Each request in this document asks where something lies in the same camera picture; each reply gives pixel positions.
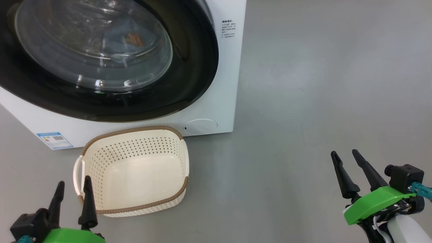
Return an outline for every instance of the qr code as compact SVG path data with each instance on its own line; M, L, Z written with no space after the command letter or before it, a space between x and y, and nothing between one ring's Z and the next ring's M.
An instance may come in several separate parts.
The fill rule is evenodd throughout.
M53 139L55 140L64 140L62 136L53 136Z

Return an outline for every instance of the transparent door glass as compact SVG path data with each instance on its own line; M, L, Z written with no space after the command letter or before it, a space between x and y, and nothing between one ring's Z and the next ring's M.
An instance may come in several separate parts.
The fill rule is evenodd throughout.
M44 69L99 92L148 86L173 55L162 24L133 0L24 0L15 28Z

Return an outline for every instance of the washing machine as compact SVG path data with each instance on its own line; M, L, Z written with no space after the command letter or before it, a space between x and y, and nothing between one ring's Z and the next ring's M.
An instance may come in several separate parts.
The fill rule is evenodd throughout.
M2 0L0 103L53 150L233 131L246 0Z

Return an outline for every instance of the floor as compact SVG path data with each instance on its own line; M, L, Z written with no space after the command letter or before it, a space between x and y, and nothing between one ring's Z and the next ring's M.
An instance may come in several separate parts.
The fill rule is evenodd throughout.
M249 0L235 131L187 138L180 205L100 216L95 232L114 243L367 242L344 221L330 152L361 195L353 148L383 176L410 163L432 185L431 13L429 0ZM61 226L77 228L80 149L49 150L1 106L0 128L0 238L47 207L60 180ZM413 217L432 236L431 206Z

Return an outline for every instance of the laundry basket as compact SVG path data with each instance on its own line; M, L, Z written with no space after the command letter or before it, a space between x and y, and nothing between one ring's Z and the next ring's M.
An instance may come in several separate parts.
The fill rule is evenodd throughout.
M81 203L85 176L92 178L98 214L127 217L171 208L186 193L187 146L177 130L166 126L101 135L84 147L75 162L73 183Z

